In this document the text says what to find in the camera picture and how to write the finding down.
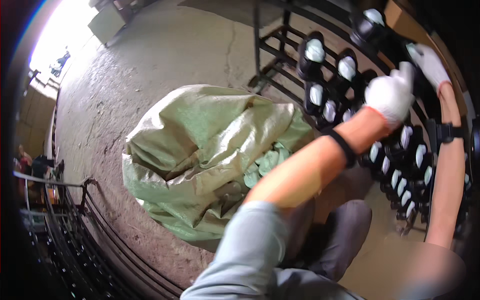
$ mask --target floor crack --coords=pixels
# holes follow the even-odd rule
[[[232,40],[230,41],[227,47],[227,52],[225,54],[225,67],[223,70],[227,75],[228,87],[232,87],[232,84],[230,83],[230,72],[231,72],[230,54],[232,52],[232,46],[233,46],[233,42],[235,41],[236,35],[237,35],[237,32],[235,31],[235,22],[232,22]]]

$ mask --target glove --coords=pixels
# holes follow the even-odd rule
[[[365,89],[365,105],[379,112],[391,130],[407,117],[415,97],[413,89],[413,66],[403,61],[399,70],[390,76],[373,79]]]
[[[437,94],[443,83],[452,84],[442,61],[432,48],[422,44],[408,44],[407,50],[413,62],[422,70]]]

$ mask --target worker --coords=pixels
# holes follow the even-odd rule
[[[412,59],[437,91],[442,122],[460,126],[450,79],[435,52],[416,45]],[[337,230],[319,261],[303,269],[280,269],[289,234],[285,218],[309,200],[352,161],[386,137],[407,117],[414,101],[412,65],[401,62],[390,76],[372,80],[365,91],[365,106],[333,132],[314,140],[264,176],[248,193],[228,223],[211,264],[186,289],[181,299],[361,299],[337,281],[363,241],[338,235]],[[430,225],[426,242],[450,248],[463,193],[465,174],[463,140],[443,143],[437,162]],[[344,212],[355,227],[364,222],[363,209]]]

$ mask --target gray trousers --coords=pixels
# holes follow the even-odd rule
[[[281,268],[300,268],[338,282],[367,238],[372,210],[363,200],[350,200],[334,211],[325,224],[312,224],[297,256]]]

